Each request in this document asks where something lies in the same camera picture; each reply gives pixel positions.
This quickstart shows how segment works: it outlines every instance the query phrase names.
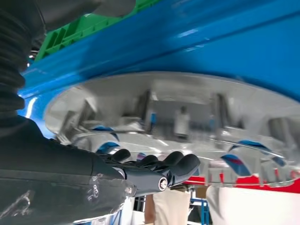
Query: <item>robotic arm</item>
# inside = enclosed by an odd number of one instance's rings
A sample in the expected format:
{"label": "robotic arm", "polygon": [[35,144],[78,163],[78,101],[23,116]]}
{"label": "robotic arm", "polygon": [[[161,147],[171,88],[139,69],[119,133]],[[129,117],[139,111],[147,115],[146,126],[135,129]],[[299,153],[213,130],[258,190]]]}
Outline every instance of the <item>robotic arm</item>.
{"label": "robotic arm", "polygon": [[164,191],[187,180],[200,162],[174,152],[120,163],[130,153],[96,153],[44,138],[18,116],[32,42],[87,13],[123,16],[135,0],[8,0],[0,3],[0,225],[69,224],[113,213],[127,196]]}

